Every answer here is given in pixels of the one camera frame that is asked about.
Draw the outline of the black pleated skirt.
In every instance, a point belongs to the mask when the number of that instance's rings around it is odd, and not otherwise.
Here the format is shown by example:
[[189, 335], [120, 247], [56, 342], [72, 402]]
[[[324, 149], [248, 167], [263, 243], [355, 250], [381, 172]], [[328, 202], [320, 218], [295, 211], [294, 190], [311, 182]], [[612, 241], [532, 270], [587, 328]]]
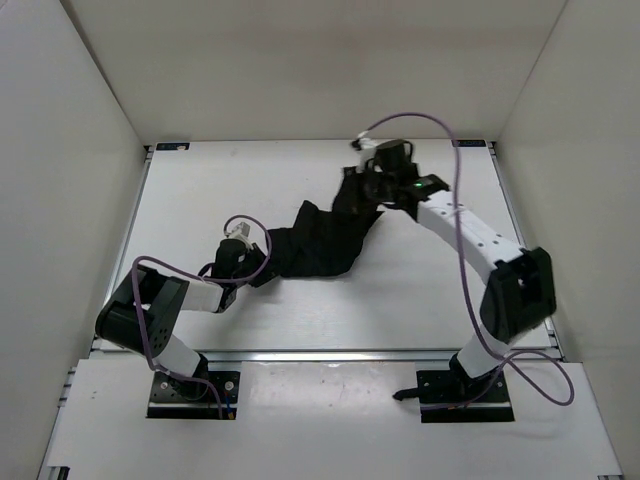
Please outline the black pleated skirt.
[[359, 214], [349, 212], [349, 168], [343, 169], [342, 183], [329, 211], [306, 200], [291, 227], [269, 231], [271, 252], [279, 259], [277, 277], [336, 277], [355, 263], [382, 212], [378, 207]]

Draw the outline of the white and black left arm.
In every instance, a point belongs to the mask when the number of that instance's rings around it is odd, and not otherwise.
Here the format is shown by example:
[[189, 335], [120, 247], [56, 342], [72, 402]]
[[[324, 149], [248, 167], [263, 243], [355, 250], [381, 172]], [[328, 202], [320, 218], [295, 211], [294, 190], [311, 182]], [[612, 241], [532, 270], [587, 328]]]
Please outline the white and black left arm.
[[166, 263], [139, 257], [98, 314], [95, 334], [144, 357], [186, 400], [216, 397], [208, 361], [174, 334], [179, 314], [225, 312], [238, 290], [263, 273], [270, 256], [269, 250], [262, 251], [255, 243], [227, 238], [220, 243], [215, 260], [197, 276], [176, 268], [171, 276], [164, 275], [149, 264], [167, 267]]

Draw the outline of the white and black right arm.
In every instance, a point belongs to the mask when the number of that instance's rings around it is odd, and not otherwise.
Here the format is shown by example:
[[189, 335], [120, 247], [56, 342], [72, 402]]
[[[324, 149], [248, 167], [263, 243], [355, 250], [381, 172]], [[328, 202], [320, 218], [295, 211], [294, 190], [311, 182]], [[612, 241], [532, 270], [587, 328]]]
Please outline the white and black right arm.
[[451, 246], [462, 267], [472, 268], [485, 286], [472, 320], [474, 335], [451, 358], [446, 385], [456, 402], [475, 400], [496, 380], [520, 338], [556, 311], [551, 257], [541, 247], [528, 250], [504, 238], [456, 200], [444, 180], [421, 175], [412, 142], [360, 137], [351, 146], [359, 163], [344, 174], [355, 182], [355, 206], [405, 212]]

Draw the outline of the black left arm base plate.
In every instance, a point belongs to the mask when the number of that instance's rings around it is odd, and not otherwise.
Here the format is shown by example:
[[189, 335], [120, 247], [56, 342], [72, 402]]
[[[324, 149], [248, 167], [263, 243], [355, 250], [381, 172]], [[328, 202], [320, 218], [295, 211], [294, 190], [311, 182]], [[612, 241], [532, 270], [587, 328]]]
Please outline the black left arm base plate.
[[209, 365], [209, 382], [218, 392], [194, 382], [179, 382], [156, 372], [150, 388], [149, 419], [223, 420], [237, 418], [241, 371]]

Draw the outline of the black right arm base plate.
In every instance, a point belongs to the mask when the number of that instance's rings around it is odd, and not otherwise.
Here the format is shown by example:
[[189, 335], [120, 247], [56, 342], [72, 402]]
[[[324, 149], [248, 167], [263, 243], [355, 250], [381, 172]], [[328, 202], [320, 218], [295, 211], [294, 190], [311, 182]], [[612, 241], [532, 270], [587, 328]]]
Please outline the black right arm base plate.
[[472, 395], [463, 394], [449, 370], [418, 370], [417, 386], [420, 394], [421, 422], [423, 424], [454, 423], [508, 423], [515, 416], [504, 373], [501, 372], [488, 391], [474, 402], [451, 408], [452, 404], [474, 398], [483, 390]]

